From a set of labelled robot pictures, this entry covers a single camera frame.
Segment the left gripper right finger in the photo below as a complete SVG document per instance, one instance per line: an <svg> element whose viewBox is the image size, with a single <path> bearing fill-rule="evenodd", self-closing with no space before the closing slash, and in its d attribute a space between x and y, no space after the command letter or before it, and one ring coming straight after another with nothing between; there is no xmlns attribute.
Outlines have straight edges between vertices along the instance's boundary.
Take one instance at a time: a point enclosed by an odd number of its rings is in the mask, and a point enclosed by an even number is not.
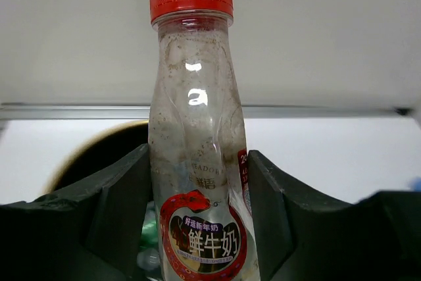
<svg viewBox="0 0 421 281"><path fill-rule="evenodd" d="M378 192L350 204L249 152L262 280L419 280L420 194Z"/></svg>

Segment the green plastic bottle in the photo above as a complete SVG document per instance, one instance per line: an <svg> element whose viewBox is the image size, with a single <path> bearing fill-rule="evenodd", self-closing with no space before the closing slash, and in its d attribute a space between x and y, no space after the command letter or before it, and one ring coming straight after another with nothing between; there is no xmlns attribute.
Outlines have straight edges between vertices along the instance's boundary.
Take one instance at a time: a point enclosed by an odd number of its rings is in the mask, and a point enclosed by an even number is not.
<svg viewBox="0 0 421 281"><path fill-rule="evenodd" d="M147 204L139 242L139 253L137 254L137 265L145 271L153 271L161 265L157 218L153 201Z"/></svg>

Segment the small red-capped milk bottle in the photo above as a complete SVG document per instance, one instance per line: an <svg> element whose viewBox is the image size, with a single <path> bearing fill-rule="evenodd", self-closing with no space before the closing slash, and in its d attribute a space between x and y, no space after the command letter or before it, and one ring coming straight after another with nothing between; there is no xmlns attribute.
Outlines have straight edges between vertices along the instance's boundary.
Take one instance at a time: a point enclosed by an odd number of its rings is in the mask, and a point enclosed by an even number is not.
<svg viewBox="0 0 421 281"><path fill-rule="evenodd" d="M165 280L258 280L232 0L150 0L159 68L148 143Z"/></svg>

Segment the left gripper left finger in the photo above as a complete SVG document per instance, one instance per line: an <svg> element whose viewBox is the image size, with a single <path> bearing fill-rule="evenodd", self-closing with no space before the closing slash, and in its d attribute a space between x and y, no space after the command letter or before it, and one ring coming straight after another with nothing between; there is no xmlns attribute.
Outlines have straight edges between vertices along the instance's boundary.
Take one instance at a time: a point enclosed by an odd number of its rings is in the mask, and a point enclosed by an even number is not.
<svg viewBox="0 0 421 281"><path fill-rule="evenodd" d="M1 206L2 280L140 280L149 149L31 202Z"/></svg>

